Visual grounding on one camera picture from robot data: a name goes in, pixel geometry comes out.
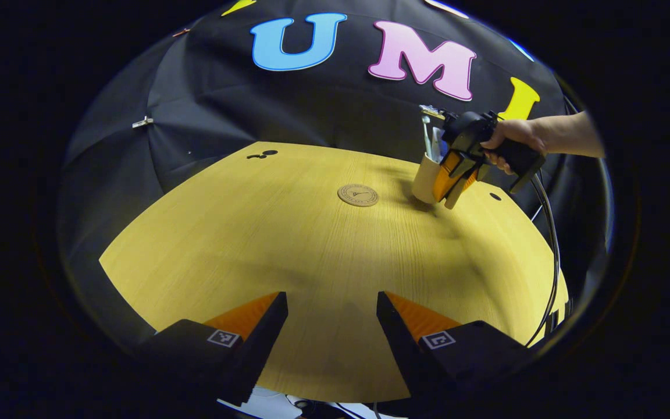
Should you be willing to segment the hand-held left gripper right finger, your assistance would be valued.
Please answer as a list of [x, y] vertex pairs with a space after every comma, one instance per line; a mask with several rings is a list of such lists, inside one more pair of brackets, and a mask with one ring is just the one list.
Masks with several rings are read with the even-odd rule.
[[440, 407], [489, 390], [531, 350], [482, 320], [461, 324], [396, 293], [377, 295], [376, 315], [408, 396], [391, 407]]

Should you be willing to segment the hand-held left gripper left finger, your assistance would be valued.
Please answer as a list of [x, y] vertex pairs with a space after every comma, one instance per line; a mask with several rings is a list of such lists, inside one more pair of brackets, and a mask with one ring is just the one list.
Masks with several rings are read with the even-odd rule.
[[205, 322], [181, 319], [138, 345], [136, 358], [189, 392], [241, 406], [257, 385], [288, 313], [286, 292], [274, 292]]

